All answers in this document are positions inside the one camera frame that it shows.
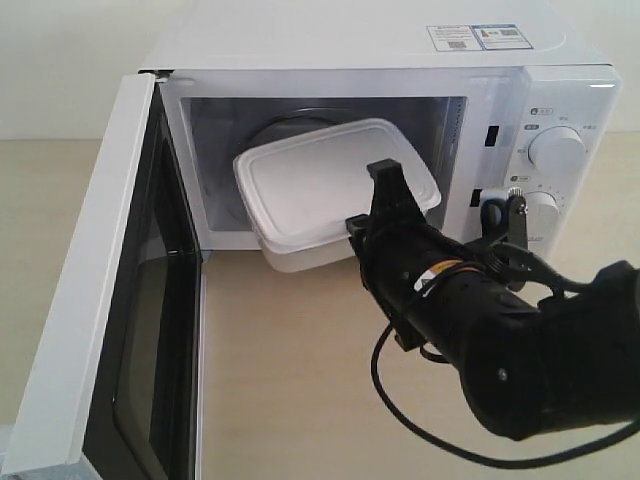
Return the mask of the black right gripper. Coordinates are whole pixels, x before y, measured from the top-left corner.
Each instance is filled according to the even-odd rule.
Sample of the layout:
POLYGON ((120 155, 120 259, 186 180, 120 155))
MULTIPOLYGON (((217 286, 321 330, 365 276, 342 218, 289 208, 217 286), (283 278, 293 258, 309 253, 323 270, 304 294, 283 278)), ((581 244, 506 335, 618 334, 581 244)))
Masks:
POLYGON ((426 222, 393 159, 366 167, 374 190, 370 213, 345 221, 363 286, 408 352, 430 343, 466 353, 500 330, 500 284, 465 246, 426 222))

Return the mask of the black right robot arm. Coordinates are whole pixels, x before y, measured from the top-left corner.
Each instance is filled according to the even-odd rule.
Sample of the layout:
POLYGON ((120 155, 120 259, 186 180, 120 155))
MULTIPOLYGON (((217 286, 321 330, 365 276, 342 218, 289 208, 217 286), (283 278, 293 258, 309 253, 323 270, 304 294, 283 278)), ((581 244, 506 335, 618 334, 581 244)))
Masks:
POLYGON ((371 163, 368 213, 347 230, 365 289, 406 351, 433 346, 491 433, 512 440, 639 418, 639 271, 587 282, 527 247, 526 202, 481 204, 480 238, 460 243, 421 212, 401 165, 371 163))

